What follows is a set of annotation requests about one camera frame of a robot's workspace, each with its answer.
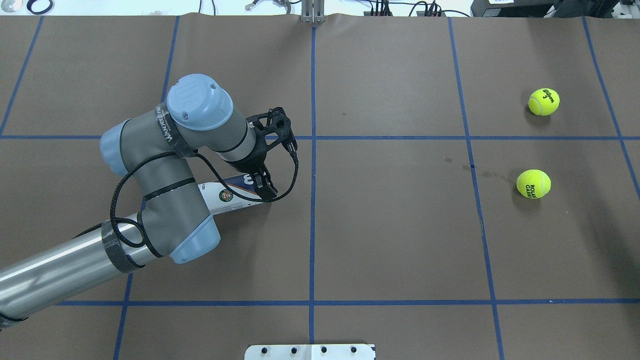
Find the black cable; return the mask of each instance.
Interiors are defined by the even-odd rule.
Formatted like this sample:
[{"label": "black cable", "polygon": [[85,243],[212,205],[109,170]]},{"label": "black cable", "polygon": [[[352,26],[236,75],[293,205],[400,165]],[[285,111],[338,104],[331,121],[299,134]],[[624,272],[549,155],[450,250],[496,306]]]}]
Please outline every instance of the black cable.
[{"label": "black cable", "polygon": [[200,158],[202,161],[204,161],[205,164],[207,164],[207,166],[209,167],[209,170],[211,170],[211,172],[213,172],[213,174],[216,176],[216,178],[222,184],[222,186],[225,187],[225,189],[227,189],[230,193],[234,194],[235,196],[237,196],[237,197],[239,197],[240,199],[243,199],[243,200],[255,201],[255,202],[274,202],[274,201],[278,201],[278,200],[282,199],[283,197],[287,196],[291,192],[291,190],[293,190],[293,186],[296,184],[296,180],[298,178],[298,155],[295,152],[290,152],[289,155],[291,155],[291,158],[293,159],[293,163],[295,165],[295,169],[293,170],[293,178],[291,179],[291,185],[289,185],[289,189],[287,189],[287,191],[284,192],[282,195],[280,195],[278,197],[275,197],[274,199],[270,199],[270,200],[256,199],[255,197],[246,197],[244,195],[241,195],[241,194],[237,193],[235,190],[231,189],[231,187],[222,179],[220,174],[216,171],[216,169],[213,167],[213,165],[211,164],[211,162],[207,158],[205,158],[204,156],[202,156],[199,153],[196,153],[195,155],[198,158]]},{"label": "black cable", "polygon": [[84,235],[84,234],[88,234],[88,233],[90,233],[90,232],[92,232],[92,231],[94,231],[94,230],[100,229],[100,226],[102,226],[102,224],[97,224],[97,225],[91,226],[91,227],[90,227],[90,228],[88,228],[87,230],[85,230],[85,231],[83,231],[83,232],[79,233],[78,235],[75,235],[73,238],[74,238],[74,239],[75,239],[75,238],[79,238],[80,236],[82,236],[82,235]]},{"label": "black cable", "polygon": [[[153,247],[153,245],[151,245],[151,243],[148,241],[147,237],[145,236],[145,231],[142,228],[142,226],[140,226],[139,223],[131,220],[131,219],[126,219],[126,218],[117,218],[116,217],[116,206],[118,205],[118,198],[120,196],[120,190],[122,190],[122,187],[124,186],[124,184],[127,182],[127,180],[129,180],[129,178],[131,178],[131,176],[133,176],[133,174],[135,174],[141,167],[145,166],[147,163],[150,163],[151,161],[157,160],[157,159],[161,159],[161,158],[166,158],[167,156],[174,156],[175,152],[170,151],[170,152],[163,152],[161,154],[157,154],[157,155],[153,155],[150,156],[146,159],[144,159],[143,161],[141,161],[140,163],[138,163],[133,169],[131,169],[131,171],[129,171],[127,173],[127,175],[124,175],[123,178],[120,180],[120,182],[118,183],[118,185],[116,186],[116,189],[113,192],[113,197],[111,198],[111,207],[109,209],[109,221],[111,223],[111,228],[113,229],[113,233],[116,235],[116,237],[122,241],[122,243],[130,246],[130,247],[142,247],[144,245],[147,245],[147,247],[149,248],[149,250],[151,250],[151,248]],[[118,228],[118,223],[119,222],[125,222],[127,224],[131,224],[133,226],[135,226],[138,231],[140,232],[140,235],[142,236],[142,241],[140,243],[132,243],[131,241],[129,241],[129,239],[127,239],[121,232],[120,229]]]},{"label": "black cable", "polygon": [[442,8],[440,7],[440,5],[436,4],[435,0],[433,0],[431,5],[429,6],[429,10],[424,13],[424,16],[433,16],[433,14],[439,10],[442,10]]},{"label": "black cable", "polygon": [[429,4],[427,4],[426,1],[418,1],[417,3],[413,4],[413,8],[411,8],[411,11],[409,12],[409,16],[411,16],[411,14],[413,14],[413,11],[415,10],[415,7],[420,5],[420,4],[424,4],[424,12],[426,13],[428,10],[428,6]]},{"label": "black cable", "polygon": [[466,16],[466,17],[471,17],[471,16],[467,15],[466,13],[459,12],[459,11],[457,11],[457,10],[440,10],[439,12],[435,12],[435,13],[433,14],[433,16],[440,16],[440,15],[441,15],[442,13],[444,13],[444,12],[461,13],[462,15],[464,15],[464,16]]},{"label": "black cable", "polygon": [[415,5],[415,3],[391,3],[391,2],[389,2],[389,4],[398,4],[398,5]]}]

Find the black tape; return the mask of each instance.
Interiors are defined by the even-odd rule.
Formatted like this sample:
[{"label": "black tape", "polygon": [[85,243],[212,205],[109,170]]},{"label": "black tape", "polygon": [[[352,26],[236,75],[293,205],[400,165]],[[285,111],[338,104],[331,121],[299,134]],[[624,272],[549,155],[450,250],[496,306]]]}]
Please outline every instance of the black tape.
[{"label": "black tape", "polygon": [[105,221],[102,223],[102,246],[104,246],[104,252],[107,253],[109,260],[124,274],[134,272],[136,269],[143,268],[145,265],[136,264],[131,257],[124,252],[120,239],[113,232],[111,222]]},{"label": "black tape", "polygon": [[171,150],[181,158],[190,158],[195,156],[193,149],[187,144],[187,141],[182,137],[178,127],[175,125],[175,121],[169,114],[165,103],[156,106],[156,120],[164,139],[169,143]]},{"label": "black tape", "polygon": [[171,185],[167,185],[164,188],[160,188],[160,189],[158,189],[158,190],[156,190],[154,192],[150,192],[150,193],[146,194],[143,197],[143,199],[145,201],[149,201],[149,200],[153,199],[156,196],[160,196],[160,195],[162,195],[162,194],[164,194],[166,192],[170,192],[171,190],[175,190],[177,188],[180,188],[181,186],[184,186],[184,185],[187,185],[187,184],[191,184],[191,183],[195,183],[195,182],[196,182],[196,179],[193,178],[193,177],[190,177],[190,178],[185,179],[185,180],[180,180],[180,181],[177,181],[177,182],[175,182],[175,183],[173,183]]},{"label": "black tape", "polygon": [[23,322],[24,320],[27,320],[27,318],[14,319],[0,313],[0,329],[5,329],[7,327],[18,325],[18,323]]}]

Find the metal bracket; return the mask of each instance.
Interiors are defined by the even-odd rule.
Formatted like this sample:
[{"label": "metal bracket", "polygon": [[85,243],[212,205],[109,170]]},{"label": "metal bracket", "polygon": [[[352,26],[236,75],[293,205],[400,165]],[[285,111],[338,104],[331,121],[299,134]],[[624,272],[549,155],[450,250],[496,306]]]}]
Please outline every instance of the metal bracket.
[{"label": "metal bracket", "polygon": [[302,0],[302,22],[322,24],[324,18],[324,0]]},{"label": "metal bracket", "polygon": [[244,360],[376,360],[370,344],[252,345]]}]

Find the light blue joint cover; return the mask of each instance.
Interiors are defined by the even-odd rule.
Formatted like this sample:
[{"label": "light blue joint cover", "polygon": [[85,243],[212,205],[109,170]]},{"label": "light blue joint cover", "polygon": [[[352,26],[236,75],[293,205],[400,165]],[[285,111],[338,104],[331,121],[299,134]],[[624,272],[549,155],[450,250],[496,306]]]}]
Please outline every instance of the light blue joint cover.
[{"label": "light blue joint cover", "polygon": [[122,161],[122,153],[120,152],[120,135],[127,121],[129,120],[125,120],[119,125],[112,127],[100,137],[100,153],[102,154],[102,159],[109,165],[111,171],[120,176],[127,175],[128,173],[127,167],[124,166],[124,161]]},{"label": "light blue joint cover", "polygon": [[184,264],[215,249],[219,242],[218,227],[209,215],[169,256],[174,263]]},{"label": "light blue joint cover", "polygon": [[234,112],[231,96],[203,74],[184,76],[171,86],[166,107],[178,124],[196,131],[220,127]]}]

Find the yellow tennis ball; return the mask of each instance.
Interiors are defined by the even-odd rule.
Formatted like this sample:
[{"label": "yellow tennis ball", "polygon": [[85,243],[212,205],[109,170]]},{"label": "yellow tennis ball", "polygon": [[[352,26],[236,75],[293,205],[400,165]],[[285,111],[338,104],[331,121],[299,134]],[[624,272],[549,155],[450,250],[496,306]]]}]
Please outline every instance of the yellow tennis ball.
[{"label": "yellow tennis ball", "polygon": [[557,92],[542,88],[536,90],[529,97],[529,109],[536,115],[551,115],[560,105],[560,96]]},{"label": "yellow tennis ball", "polygon": [[516,187],[522,196],[539,199],[551,190],[551,179],[542,170],[527,170],[518,176]]}]

